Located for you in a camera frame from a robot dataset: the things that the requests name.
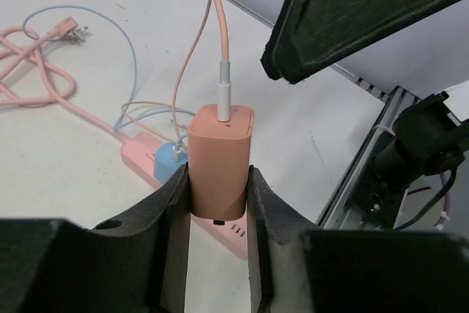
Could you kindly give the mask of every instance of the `black cable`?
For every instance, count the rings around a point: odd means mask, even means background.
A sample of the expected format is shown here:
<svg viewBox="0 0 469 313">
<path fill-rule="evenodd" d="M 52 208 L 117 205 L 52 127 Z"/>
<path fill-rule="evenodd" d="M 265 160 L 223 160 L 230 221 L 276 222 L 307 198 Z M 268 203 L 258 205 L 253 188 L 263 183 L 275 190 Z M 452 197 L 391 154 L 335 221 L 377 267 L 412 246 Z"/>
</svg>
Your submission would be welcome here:
<svg viewBox="0 0 469 313">
<path fill-rule="evenodd" d="M 432 188 L 429 187 L 429 186 L 425 186 L 425 187 L 422 187 L 422 188 L 416 188 L 415 190 L 411 190 L 409 192 L 407 192 L 407 195 L 410 196 L 411 194 L 417 194 L 418 192 L 423 192 L 423 191 L 428 191 L 428 190 L 431 190 Z"/>
<path fill-rule="evenodd" d="M 404 223 L 403 225 L 400 225 L 393 230 L 402 230 L 406 229 L 411 225 L 414 225 L 417 221 L 422 219 L 422 217 L 430 210 L 433 208 L 434 205 L 436 205 L 453 187 L 454 181 L 456 181 L 456 169 L 451 170 L 451 176 L 449 177 L 448 182 L 446 185 L 444 185 L 438 192 L 433 196 L 430 201 L 424 205 L 424 207 L 421 209 L 420 212 L 417 213 L 416 216 L 414 216 L 412 219 L 410 219 L 407 223 Z"/>
</svg>

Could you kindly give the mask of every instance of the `power strip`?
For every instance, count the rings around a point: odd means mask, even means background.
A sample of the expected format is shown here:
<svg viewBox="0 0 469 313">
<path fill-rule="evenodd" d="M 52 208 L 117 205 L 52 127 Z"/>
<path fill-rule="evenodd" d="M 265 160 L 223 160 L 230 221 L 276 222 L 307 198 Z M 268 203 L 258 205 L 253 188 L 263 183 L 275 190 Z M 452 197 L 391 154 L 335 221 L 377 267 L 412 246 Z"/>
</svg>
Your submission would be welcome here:
<svg viewBox="0 0 469 313">
<path fill-rule="evenodd" d="M 161 183 L 153 177 L 155 152 L 163 144 L 148 132 L 139 133 L 120 150 L 122 161 L 155 190 Z M 224 225 L 214 225 L 211 220 L 191 217 L 208 234 L 227 247 L 240 259 L 248 259 L 248 227 L 246 215 L 236 221 L 226 221 Z"/>
</svg>

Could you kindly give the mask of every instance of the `pink power cord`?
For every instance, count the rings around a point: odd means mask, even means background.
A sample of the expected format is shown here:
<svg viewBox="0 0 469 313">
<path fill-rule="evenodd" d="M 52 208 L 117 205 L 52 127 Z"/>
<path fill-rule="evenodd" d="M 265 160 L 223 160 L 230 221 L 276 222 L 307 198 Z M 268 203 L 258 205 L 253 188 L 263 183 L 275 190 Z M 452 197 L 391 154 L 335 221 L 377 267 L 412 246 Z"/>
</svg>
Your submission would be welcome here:
<svg viewBox="0 0 469 313">
<path fill-rule="evenodd" d="M 7 40 L 7 36 L 14 32 L 23 32 L 21 26 L 8 27 L 0 31 L 0 43 L 8 47 L 7 50 L 0 52 L 0 59 L 7 58 L 8 56 L 16 54 L 16 58 L 0 72 L 0 91 L 3 92 L 8 99 L 0 100 L 0 106 L 25 106 L 29 108 L 39 108 L 46 106 L 50 103 L 60 103 L 65 108 L 71 112 L 77 114 L 80 117 L 90 121 L 94 125 L 102 128 L 104 131 L 107 131 L 111 135 L 117 137 L 122 143 L 126 143 L 130 138 L 120 131 L 116 131 L 108 123 L 98 119 L 97 117 L 87 113 L 83 109 L 73 105 L 68 102 L 67 99 L 70 98 L 76 89 L 76 82 L 73 77 L 63 71 L 62 69 L 44 62 L 41 53 L 40 47 L 42 44 L 52 40 L 53 38 L 59 37 L 61 39 L 67 39 L 71 34 L 75 34 L 78 24 L 72 18 L 65 18 L 59 22 L 55 27 L 53 27 L 44 37 L 41 37 L 38 40 L 35 40 L 31 45 L 28 46 L 16 46 Z M 26 29 L 29 34 L 33 34 L 36 38 L 37 34 L 32 29 Z M 30 62 L 36 64 L 41 79 L 44 83 L 45 88 L 48 91 L 48 95 L 45 97 L 35 97 L 35 98 L 20 98 L 10 89 L 8 89 L 2 81 L 24 60 L 29 60 Z M 63 93 L 59 93 L 56 90 L 56 87 L 48 75 L 48 70 L 58 73 L 68 82 L 68 88 Z"/>
</svg>

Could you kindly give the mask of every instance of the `tabletop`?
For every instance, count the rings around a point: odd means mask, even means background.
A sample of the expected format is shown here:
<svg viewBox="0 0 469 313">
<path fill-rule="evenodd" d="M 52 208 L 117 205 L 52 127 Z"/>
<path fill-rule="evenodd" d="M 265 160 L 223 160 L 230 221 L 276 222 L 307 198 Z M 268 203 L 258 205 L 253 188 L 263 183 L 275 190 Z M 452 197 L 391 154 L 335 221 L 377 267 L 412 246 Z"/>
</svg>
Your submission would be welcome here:
<svg viewBox="0 0 469 313">
<path fill-rule="evenodd" d="M 0 26 L 21 24 L 31 12 L 56 4 L 98 10 L 119 23 L 136 48 L 137 100 L 170 102 L 182 61 L 206 0 L 0 0 Z M 312 221 L 320 216 L 383 103 L 328 68 L 297 85 L 271 81 L 259 58 L 270 29 L 224 2 L 232 60 L 232 101 L 252 107 L 256 122 L 251 162 L 272 189 Z M 80 10 L 52 10 L 30 27 L 45 34 L 72 15 L 90 35 L 83 45 L 48 44 L 46 60 L 78 82 L 71 101 L 114 123 L 132 84 L 132 58 L 122 35 Z M 24 35 L 12 37 L 29 43 Z M 216 101 L 220 36 L 214 11 L 188 65 L 178 106 L 196 111 Z M 64 84 L 56 78 L 58 88 Z M 23 97 L 44 93 L 33 66 L 21 65 L 4 82 Z M 174 134 L 170 116 L 148 123 Z M 1 217 L 65 217 L 83 227 L 134 205 L 152 189 L 122 162 L 119 142 L 59 105 L 0 109 Z M 135 136 L 140 129 L 125 128 Z M 186 311 L 249 312 L 248 264 L 193 223 Z"/>
</svg>

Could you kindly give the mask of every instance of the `blue charger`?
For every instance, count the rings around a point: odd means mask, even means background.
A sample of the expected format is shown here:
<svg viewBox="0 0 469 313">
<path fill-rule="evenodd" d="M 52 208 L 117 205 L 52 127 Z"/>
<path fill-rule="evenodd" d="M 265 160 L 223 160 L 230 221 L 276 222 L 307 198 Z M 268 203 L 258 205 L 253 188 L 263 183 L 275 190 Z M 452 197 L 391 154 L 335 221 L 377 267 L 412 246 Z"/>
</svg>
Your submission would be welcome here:
<svg viewBox="0 0 469 313">
<path fill-rule="evenodd" d="M 173 156 L 174 143 L 166 143 L 155 153 L 155 167 L 153 168 L 153 177 L 160 183 L 165 183 L 176 170 L 188 162 L 187 153 L 181 149 L 181 155 L 178 161 Z"/>
</svg>

